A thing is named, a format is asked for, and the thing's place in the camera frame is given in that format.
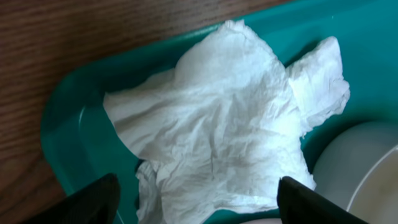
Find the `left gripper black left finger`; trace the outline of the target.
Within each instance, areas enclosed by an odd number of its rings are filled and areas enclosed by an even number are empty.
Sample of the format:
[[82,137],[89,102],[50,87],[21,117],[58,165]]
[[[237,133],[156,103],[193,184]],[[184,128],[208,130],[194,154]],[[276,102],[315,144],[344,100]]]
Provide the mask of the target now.
[[106,174],[24,224],[111,224],[120,196],[117,176]]

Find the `white napkin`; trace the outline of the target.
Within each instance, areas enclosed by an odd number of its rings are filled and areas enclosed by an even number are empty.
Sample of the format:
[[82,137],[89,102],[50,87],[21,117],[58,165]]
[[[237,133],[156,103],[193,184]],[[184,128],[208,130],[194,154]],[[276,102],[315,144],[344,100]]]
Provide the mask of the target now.
[[276,209],[284,176],[314,189],[300,140],[349,97],[335,37],[285,67],[243,21],[227,21],[103,106],[142,160],[139,222],[203,223],[218,210]]

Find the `white paper cup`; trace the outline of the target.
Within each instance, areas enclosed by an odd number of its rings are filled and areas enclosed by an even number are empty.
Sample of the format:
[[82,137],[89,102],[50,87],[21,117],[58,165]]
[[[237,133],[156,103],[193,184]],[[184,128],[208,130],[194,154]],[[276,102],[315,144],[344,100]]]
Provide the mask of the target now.
[[397,148],[365,175],[348,205],[352,215],[375,224],[397,224]]

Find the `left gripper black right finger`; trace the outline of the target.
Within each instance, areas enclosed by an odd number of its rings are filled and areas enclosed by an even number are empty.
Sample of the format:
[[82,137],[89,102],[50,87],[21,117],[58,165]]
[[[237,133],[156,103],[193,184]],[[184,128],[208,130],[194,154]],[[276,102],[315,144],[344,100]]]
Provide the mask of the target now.
[[367,224],[289,176],[279,180],[277,204],[283,224]]

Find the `grey bowl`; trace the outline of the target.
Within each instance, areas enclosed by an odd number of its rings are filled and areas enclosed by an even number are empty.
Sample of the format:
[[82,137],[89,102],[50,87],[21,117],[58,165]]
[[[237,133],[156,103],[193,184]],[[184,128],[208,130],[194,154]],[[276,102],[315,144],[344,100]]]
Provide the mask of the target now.
[[347,210],[362,180],[395,146],[394,123],[363,123],[342,132],[327,145],[315,164],[316,193]]

